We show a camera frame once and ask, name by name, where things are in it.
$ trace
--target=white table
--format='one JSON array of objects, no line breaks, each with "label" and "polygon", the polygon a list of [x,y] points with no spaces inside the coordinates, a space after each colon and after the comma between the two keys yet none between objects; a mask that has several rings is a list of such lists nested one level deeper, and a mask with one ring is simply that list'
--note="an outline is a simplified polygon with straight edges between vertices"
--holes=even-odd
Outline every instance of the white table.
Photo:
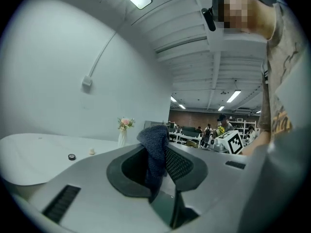
[{"label": "white table", "polygon": [[201,146],[202,137],[186,136],[186,135],[183,135],[183,134],[180,134],[180,133],[173,133],[173,132],[170,132],[170,134],[176,135],[176,136],[177,136],[177,137],[176,137],[176,143],[178,142],[178,137],[179,137],[179,138],[182,137],[182,138],[189,139],[189,140],[197,140],[197,141],[199,141],[199,146],[198,146],[198,147]]},{"label": "white table", "polygon": [[[0,140],[0,172],[16,185],[46,183],[79,160],[118,148],[114,141],[51,134],[14,134]],[[69,154],[76,160],[70,161]]]}]

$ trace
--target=white vase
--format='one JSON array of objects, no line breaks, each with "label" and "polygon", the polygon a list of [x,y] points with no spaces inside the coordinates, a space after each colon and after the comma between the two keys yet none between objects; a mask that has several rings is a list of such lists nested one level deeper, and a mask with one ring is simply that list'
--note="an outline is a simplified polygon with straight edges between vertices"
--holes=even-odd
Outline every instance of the white vase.
[{"label": "white vase", "polygon": [[125,146],[127,139],[127,131],[120,130],[119,140],[118,140],[118,148],[123,148]]}]

